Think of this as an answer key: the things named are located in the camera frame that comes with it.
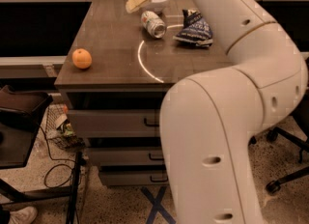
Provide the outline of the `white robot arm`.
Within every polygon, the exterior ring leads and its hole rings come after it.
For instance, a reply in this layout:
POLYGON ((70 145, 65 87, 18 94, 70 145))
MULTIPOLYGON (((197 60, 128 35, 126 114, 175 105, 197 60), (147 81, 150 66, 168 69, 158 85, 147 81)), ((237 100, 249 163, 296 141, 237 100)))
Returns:
MULTIPOLYGON (((146 0, 129 0, 129 12, 146 0)), ((232 61, 179 81, 160 108, 160 138, 177 224, 264 224, 248 156, 252 136, 300 103, 308 70, 255 0, 193 0, 232 61)))

